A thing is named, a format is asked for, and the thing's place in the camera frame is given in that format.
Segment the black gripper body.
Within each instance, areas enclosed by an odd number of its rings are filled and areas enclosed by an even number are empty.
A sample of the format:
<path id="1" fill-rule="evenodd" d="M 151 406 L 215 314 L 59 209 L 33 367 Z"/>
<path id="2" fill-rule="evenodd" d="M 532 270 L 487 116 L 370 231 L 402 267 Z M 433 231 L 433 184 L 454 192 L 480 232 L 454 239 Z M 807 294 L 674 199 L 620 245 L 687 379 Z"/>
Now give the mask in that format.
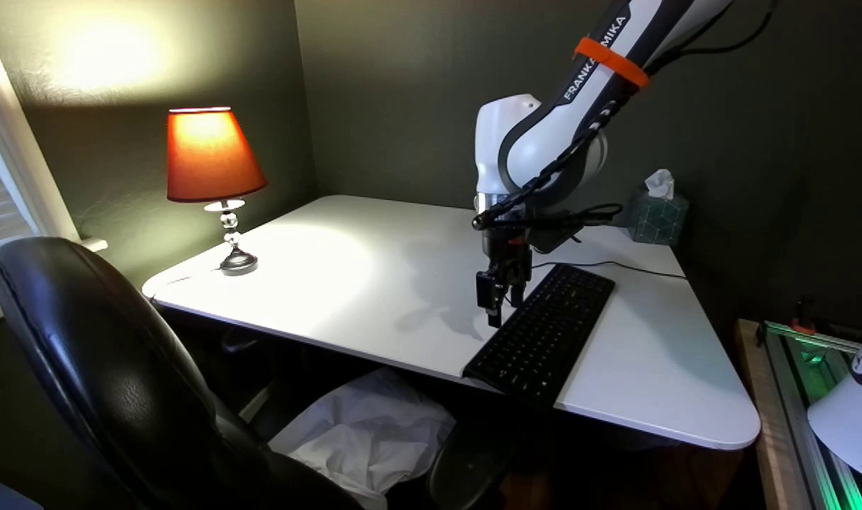
<path id="1" fill-rule="evenodd" d="M 487 267 L 477 276 L 477 303 L 509 301 L 509 287 L 531 280 L 531 245 L 522 228 L 492 228 L 481 232 Z"/>

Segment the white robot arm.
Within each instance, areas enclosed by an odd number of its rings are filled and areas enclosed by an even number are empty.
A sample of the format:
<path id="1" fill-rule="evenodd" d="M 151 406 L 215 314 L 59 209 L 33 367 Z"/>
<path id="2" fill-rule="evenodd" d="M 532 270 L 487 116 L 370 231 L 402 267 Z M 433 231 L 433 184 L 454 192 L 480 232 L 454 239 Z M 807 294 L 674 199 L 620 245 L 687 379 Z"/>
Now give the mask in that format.
<path id="1" fill-rule="evenodd" d="M 699 37 L 731 0 L 614 0 L 573 49 L 565 86 L 549 100 L 514 95 L 485 102 L 473 129 L 473 231 L 487 267 L 477 272 L 477 306 L 491 326 L 501 301 L 518 306 L 532 253 L 552 253 L 582 228 L 603 225 L 619 204 L 555 214 L 555 204 L 597 174 L 590 146 L 606 123 Z"/>

